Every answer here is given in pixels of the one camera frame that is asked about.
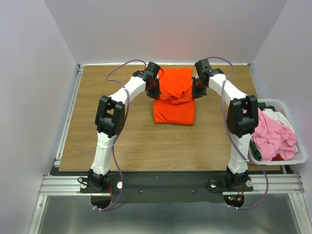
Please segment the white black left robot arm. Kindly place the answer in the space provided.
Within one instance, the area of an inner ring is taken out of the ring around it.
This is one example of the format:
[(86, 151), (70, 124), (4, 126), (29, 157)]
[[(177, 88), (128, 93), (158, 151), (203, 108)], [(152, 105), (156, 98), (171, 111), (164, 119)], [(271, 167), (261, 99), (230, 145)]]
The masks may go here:
[(154, 68), (147, 66), (142, 71), (136, 71), (117, 92), (100, 98), (95, 118), (96, 153), (87, 175), (88, 186), (97, 192), (104, 192), (108, 188), (112, 149), (125, 126), (130, 102), (142, 92), (146, 92), (149, 98), (160, 96), (160, 70), (161, 67), (157, 65)]

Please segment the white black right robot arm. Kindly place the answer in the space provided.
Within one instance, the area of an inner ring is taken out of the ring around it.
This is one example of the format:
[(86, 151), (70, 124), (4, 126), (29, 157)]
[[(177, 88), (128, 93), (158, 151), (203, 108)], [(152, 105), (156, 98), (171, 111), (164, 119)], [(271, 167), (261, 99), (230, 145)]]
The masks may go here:
[(228, 105), (224, 117), (231, 153), (224, 184), (227, 189), (236, 190), (249, 180), (248, 150), (252, 134), (258, 126), (257, 97), (240, 91), (220, 69), (197, 68), (192, 80), (193, 98), (205, 96), (209, 87), (220, 95), (222, 108)]

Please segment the orange t shirt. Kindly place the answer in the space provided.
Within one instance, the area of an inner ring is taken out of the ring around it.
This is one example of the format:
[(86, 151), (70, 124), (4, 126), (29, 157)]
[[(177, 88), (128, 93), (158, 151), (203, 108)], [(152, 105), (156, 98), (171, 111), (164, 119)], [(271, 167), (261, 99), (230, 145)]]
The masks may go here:
[(154, 123), (194, 125), (192, 68), (162, 68), (158, 74), (161, 94), (154, 100)]

